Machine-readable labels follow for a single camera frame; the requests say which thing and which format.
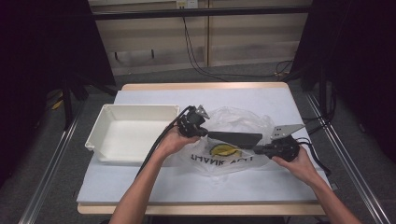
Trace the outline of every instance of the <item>person's right hand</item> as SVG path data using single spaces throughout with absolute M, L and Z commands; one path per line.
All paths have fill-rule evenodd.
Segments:
M 303 147 L 300 147 L 298 157 L 291 162 L 284 161 L 282 158 L 276 156 L 274 156 L 272 160 L 278 165 L 288 169 L 293 175 L 305 182 L 308 186 L 311 186 L 311 184 L 313 184 L 313 182 L 319 177 L 317 170 L 311 160 L 309 160 L 308 153 Z

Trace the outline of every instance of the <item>black cable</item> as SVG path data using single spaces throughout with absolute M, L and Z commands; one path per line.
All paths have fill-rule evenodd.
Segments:
M 203 76 L 217 78 L 217 79 L 220 79 L 223 81 L 227 81 L 227 80 L 220 78 L 218 76 L 229 76 L 229 77 L 274 77 L 275 76 L 275 75 L 260 76 L 260 75 L 248 75 L 248 74 L 222 74 L 222 73 L 213 74 L 213 73 L 210 73 L 210 72 L 204 70 L 202 67 L 199 66 L 198 62 L 195 59 L 195 55 L 194 55 L 194 51 L 193 51 L 193 47 L 192 47 L 192 43 L 191 43 L 191 39 L 190 39 L 190 35 L 189 35 L 189 30 L 187 29 L 186 20 L 184 17 L 183 17 L 183 22 L 184 22 L 184 35 L 186 38 L 187 52 L 189 54 L 190 64 L 194 68 L 194 70 L 197 71 L 199 74 L 201 74 Z M 192 63 L 190 51 L 191 51 L 192 58 L 195 62 L 195 65 Z
M 289 67 L 289 65 L 291 65 L 292 62 L 293 62 L 293 60 L 286 60 L 286 61 L 283 61 L 283 62 L 278 63 L 278 64 L 276 65 L 275 74 L 278 75 L 278 74 L 283 73 L 283 72 Z M 287 64 L 286 64 L 285 67 L 282 68 L 282 70 L 279 71 L 279 66 L 280 66 L 282 63 L 287 63 Z
M 151 150 L 148 152 L 148 155 L 146 156 L 145 160 L 143 161 L 142 165 L 140 166 L 139 171 L 136 174 L 136 177 L 140 174 L 140 172 L 143 170 L 143 168 L 145 168 L 146 164 L 149 162 L 149 159 L 152 156 L 152 153 L 154 153 L 155 149 L 157 148 L 158 144 L 160 144 L 160 142 L 163 140 L 163 137 L 169 132 L 169 130 L 171 130 L 174 127 L 175 122 L 177 122 L 178 119 L 181 118 L 181 116 L 183 116 L 183 114 L 188 110 L 188 109 L 192 109 L 192 106 L 187 106 L 179 115 L 177 115 L 177 117 L 172 120 L 172 122 L 169 123 L 169 125 L 163 130 L 163 132 L 160 134 L 160 136 L 157 138 L 157 140 L 154 142 L 154 144 L 151 147 Z
M 309 150 L 311 151 L 312 158 L 313 158 L 314 161 L 317 163 L 317 165 L 318 165 L 320 168 L 323 169 L 324 174 L 325 174 L 326 176 L 329 176 L 329 175 L 332 174 L 332 171 L 331 171 L 329 168 L 327 168 L 323 163 L 321 163 L 321 161 L 319 160 L 319 158 L 318 158 L 318 156 L 317 156 L 317 153 L 315 152 L 315 150 L 314 150 L 314 148 L 312 147 L 312 144 L 311 144 L 311 142 L 310 142 L 309 140 L 308 140 L 308 142 L 299 142 L 299 144 L 300 144 L 300 145 L 307 145 L 307 146 L 309 147 Z
M 307 122 L 305 122 L 304 124 L 307 124 L 315 119 L 324 119 L 323 124 L 320 124 L 318 127 L 313 128 L 312 130 L 308 131 L 308 134 L 315 133 L 318 130 L 324 128 L 326 125 L 328 125 L 334 118 L 336 107 L 337 107 L 337 91 L 336 91 L 334 85 L 332 84 L 332 93 L 331 93 L 331 97 L 330 97 L 330 111 L 326 115 L 318 116 L 315 118 L 302 118 L 303 120 L 307 120 Z
M 186 20 L 184 19 L 184 17 L 183 17 L 183 21 L 184 21 L 184 37 L 185 37 L 185 39 L 186 39 L 187 53 L 189 54 L 190 64 L 191 64 L 192 68 L 193 68 L 196 72 L 198 72 L 199 74 L 201 74 L 201 75 L 203 75 L 203 76 L 206 76 L 206 77 L 213 77 L 213 78 L 215 78 L 215 79 L 228 82 L 228 80 L 226 80 L 226 79 L 224 79 L 224 78 L 216 77 L 216 76 L 214 76 L 213 74 L 210 74 L 210 73 L 206 72 L 205 70 L 203 70 L 203 69 L 198 65 L 198 62 L 196 62 L 196 60 L 195 60 L 194 51 L 192 50 L 190 35 L 189 35 L 189 31 L 187 30 Z M 194 59 L 195 64 L 196 64 L 197 67 L 195 67 L 195 65 L 192 63 L 191 55 L 192 55 L 192 58 Z

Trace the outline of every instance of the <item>floor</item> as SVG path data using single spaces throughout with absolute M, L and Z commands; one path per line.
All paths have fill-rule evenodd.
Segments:
M 148 63 L 141 63 L 141 66 L 134 65 L 135 62 L 139 62 L 139 60 L 131 60 L 135 53 L 138 54 L 139 52 L 119 54 L 118 61 L 111 59 L 114 54 L 109 54 L 110 63 L 113 65 L 114 71 L 117 71 L 116 75 L 118 75 L 116 76 L 117 89 L 129 82 L 199 82 L 208 81 L 210 78 L 199 75 L 192 69 L 181 69 L 186 68 L 190 63 L 185 59 L 183 59 L 184 63 L 178 63 L 175 66 L 164 65 L 167 63 L 161 60 L 159 62 L 162 63 L 153 65 L 152 62 L 149 62 L 152 59 L 147 59 Z M 162 57 L 160 53 L 156 55 L 158 56 L 157 59 Z M 164 53 L 163 57 L 166 58 L 166 55 L 169 56 L 169 53 Z M 275 55 L 268 62 L 279 58 L 287 60 L 290 57 L 292 58 L 290 54 Z M 123 67 L 120 62 L 129 62 L 129 65 L 127 64 Z M 224 60 L 219 65 L 227 63 L 232 62 Z M 207 70 L 211 73 L 242 73 L 261 76 L 226 77 L 230 81 L 277 81 L 278 79 L 278 77 L 273 76 L 276 70 L 276 63 L 250 64 L 246 60 L 238 65 L 218 66 Z M 291 82 L 290 88 L 302 116 L 314 117 L 315 114 L 306 101 L 305 92 L 299 89 L 298 80 Z M 56 176 L 51 179 L 50 188 L 44 193 L 45 200 L 40 204 L 41 209 L 39 209 L 37 214 L 34 214 L 36 223 L 100 223 L 102 220 L 109 218 L 109 216 L 82 216 L 76 210 L 76 197 L 86 169 L 86 166 L 81 164 L 88 164 L 92 157 L 92 153 L 82 147 L 83 143 L 89 134 L 90 127 L 92 127 L 101 105 L 111 104 L 114 101 L 114 97 L 102 94 L 95 89 L 89 88 L 89 91 L 91 95 L 83 106 L 80 122 L 73 134 L 74 140 L 69 143 L 66 152 L 61 157 L 60 165 L 54 170 Z M 78 108 L 79 104 L 80 102 L 74 101 L 74 108 Z M 64 134 L 63 120 L 64 112 L 62 107 L 57 110 L 49 109 L 43 115 L 40 125 L 37 126 L 35 141 L 27 154 L 21 158 L 20 166 L 15 171 L 14 176 L 0 189 L 1 223 L 16 223 L 21 219 L 36 191 L 36 187 L 47 170 L 48 161 L 51 160 L 54 149 L 57 148 L 59 140 Z M 310 122 L 307 129 L 317 126 L 318 122 Z M 396 214 L 392 213 L 392 211 L 396 210 L 396 190 L 394 190 L 394 186 L 396 186 L 396 179 L 394 178 L 396 176 L 396 164 L 384 156 L 370 133 L 361 131 L 359 119 L 349 110 L 347 105 L 343 104 L 342 97 L 338 101 L 332 126 L 342 139 L 352 160 L 356 163 L 363 178 L 373 191 L 375 198 L 378 199 L 381 208 L 386 212 L 389 218 L 388 223 L 391 223 L 392 220 L 396 221 Z M 331 177 L 331 182 L 338 188 L 335 191 L 336 194 L 365 223 L 381 223 L 375 220 L 367 209 L 367 202 L 362 200 L 360 193 L 356 191 L 355 184 L 349 177 L 344 164 L 339 162 L 338 155 L 333 151 L 331 144 L 323 140 L 328 139 L 326 133 L 323 130 L 318 130 L 311 135 L 311 139 L 318 149 L 318 155 L 323 160 L 322 162 L 329 164 L 332 171 L 336 174 Z M 290 223 L 317 222 L 314 217 L 292 217 L 290 219 Z

